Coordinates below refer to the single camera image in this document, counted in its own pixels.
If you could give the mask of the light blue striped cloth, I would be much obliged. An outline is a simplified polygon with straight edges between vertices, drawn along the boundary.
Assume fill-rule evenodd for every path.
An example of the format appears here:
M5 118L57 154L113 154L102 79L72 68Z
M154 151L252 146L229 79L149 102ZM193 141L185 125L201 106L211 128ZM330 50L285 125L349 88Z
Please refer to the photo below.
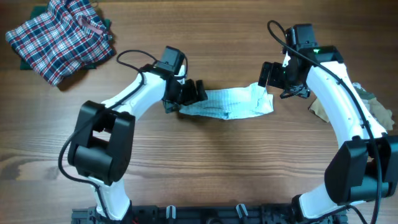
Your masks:
M231 120L262 116L274 111L273 96L257 83L247 87L207 90L206 94L207 100L182 106L180 112Z

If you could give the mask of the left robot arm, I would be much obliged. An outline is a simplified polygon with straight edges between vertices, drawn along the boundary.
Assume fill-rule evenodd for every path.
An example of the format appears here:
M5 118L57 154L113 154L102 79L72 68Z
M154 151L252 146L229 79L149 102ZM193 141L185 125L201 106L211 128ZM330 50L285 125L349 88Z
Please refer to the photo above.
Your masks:
M158 101L170 113L207 99L202 80L186 80L186 70L183 65L147 64L114 98L81 106L62 151L78 172L74 181L90 185L96 205L74 209L72 223L133 223L123 176L131 160L136 121Z

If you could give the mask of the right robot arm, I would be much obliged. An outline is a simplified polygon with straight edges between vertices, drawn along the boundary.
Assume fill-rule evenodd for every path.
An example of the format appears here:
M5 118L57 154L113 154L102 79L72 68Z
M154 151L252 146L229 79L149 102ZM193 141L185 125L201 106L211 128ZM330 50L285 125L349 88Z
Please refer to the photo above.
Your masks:
M337 48L288 48L283 63L262 64L258 84L280 88L286 98L313 92L338 142L323 183L284 206L280 215L285 222L335 220L357 204L374 202L371 221L376 223L381 200L397 187L397 136L388 135L365 107Z

